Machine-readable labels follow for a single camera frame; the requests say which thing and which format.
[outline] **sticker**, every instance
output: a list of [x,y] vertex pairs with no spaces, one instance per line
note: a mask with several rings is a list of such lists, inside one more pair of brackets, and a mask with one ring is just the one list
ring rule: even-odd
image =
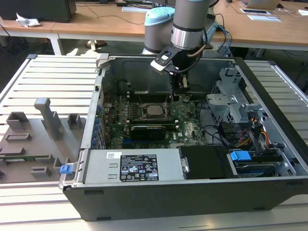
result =
[[156,155],[120,155],[119,158],[122,182],[159,180]]
[[107,152],[107,159],[120,159],[122,153],[121,152]]

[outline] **white cloth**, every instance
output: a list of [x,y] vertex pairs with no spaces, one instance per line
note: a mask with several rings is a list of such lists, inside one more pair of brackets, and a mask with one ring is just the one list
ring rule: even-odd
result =
[[17,19],[16,22],[18,22],[19,25],[24,26],[24,27],[29,27],[29,26],[39,26],[41,25],[41,23],[39,23],[39,21],[35,18],[24,18],[22,16],[19,16],[17,13]]

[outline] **laptop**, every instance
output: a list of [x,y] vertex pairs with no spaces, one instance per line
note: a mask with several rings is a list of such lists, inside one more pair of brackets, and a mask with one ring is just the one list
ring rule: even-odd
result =
[[241,0],[241,4],[247,8],[269,10],[275,9],[280,2],[281,0]]

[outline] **motherboard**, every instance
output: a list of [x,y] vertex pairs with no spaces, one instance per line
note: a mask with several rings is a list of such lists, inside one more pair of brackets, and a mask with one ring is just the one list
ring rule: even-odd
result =
[[205,145],[199,122],[200,100],[166,103],[164,98],[147,99],[109,95],[105,97],[103,122],[107,149],[177,148]]

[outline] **blue latch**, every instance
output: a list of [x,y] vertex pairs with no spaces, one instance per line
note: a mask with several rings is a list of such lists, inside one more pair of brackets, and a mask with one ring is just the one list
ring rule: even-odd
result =
[[60,168],[61,174],[72,174],[73,173],[73,166],[72,165],[62,165]]
[[251,160],[248,151],[233,151],[230,153],[232,161],[234,160]]

